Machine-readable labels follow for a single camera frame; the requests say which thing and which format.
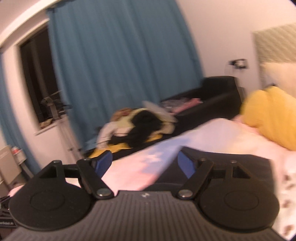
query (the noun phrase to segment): headboard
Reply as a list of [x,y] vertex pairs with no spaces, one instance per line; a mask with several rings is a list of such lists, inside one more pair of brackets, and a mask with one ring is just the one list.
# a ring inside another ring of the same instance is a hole
[[262,87],[265,87],[262,63],[296,63],[296,23],[256,31],[253,34]]

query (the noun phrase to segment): window sill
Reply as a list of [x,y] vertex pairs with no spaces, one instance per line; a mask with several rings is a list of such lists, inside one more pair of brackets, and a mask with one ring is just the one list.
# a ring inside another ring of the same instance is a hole
[[44,132],[46,132],[46,131],[48,131],[48,130],[56,127],[56,126],[57,126],[57,124],[54,122],[54,123],[50,124],[49,126],[47,126],[47,127],[43,128],[43,129],[35,132],[34,135],[35,136],[38,136],[38,135],[40,135],[40,134],[42,134],[42,133],[44,133]]

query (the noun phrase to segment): black device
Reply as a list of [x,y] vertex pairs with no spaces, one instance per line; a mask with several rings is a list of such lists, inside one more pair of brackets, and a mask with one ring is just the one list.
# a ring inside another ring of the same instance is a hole
[[[76,165],[51,162],[10,200],[19,228],[6,240],[284,240],[271,228],[277,198],[238,162],[217,169],[213,161],[192,161],[182,150],[178,162],[189,178],[175,196],[169,191],[114,196],[101,180],[111,162],[110,152]],[[82,188],[65,177],[78,178]],[[210,185],[215,179],[220,182]]]
[[8,210],[10,196],[0,198],[0,229],[15,229],[16,225]]
[[230,60],[230,61],[228,61],[228,64],[233,65],[234,68],[236,68],[236,69],[247,69],[248,68],[248,63],[245,58]]

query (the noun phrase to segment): yellow pillow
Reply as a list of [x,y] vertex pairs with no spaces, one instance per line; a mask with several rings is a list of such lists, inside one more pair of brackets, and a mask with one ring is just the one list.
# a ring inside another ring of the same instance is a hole
[[264,119],[265,110],[268,105],[267,93],[257,90],[251,93],[241,106],[241,115],[245,124],[259,128]]

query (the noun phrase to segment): white wall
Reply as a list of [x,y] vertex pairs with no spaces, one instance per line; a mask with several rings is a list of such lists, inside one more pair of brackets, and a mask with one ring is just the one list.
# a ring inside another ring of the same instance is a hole
[[44,25],[47,20],[45,12],[34,16],[9,37],[3,49],[4,79],[12,109],[23,137],[40,167],[53,160],[62,160],[64,164],[75,163],[57,127],[36,135],[40,130],[39,123],[21,67],[19,41],[40,25]]
[[13,20],[21,15],[29,7],[37,3],[39,0],[1,0],[0,1],[0,33],[8,26]]
[[296,7],[290,0],[176,1],[198,48],[204,74],[224,75],[228,60],[246,58],[250,68],[236,70],[234,75],[247,92],[260,88],[252,31],[296,22]]

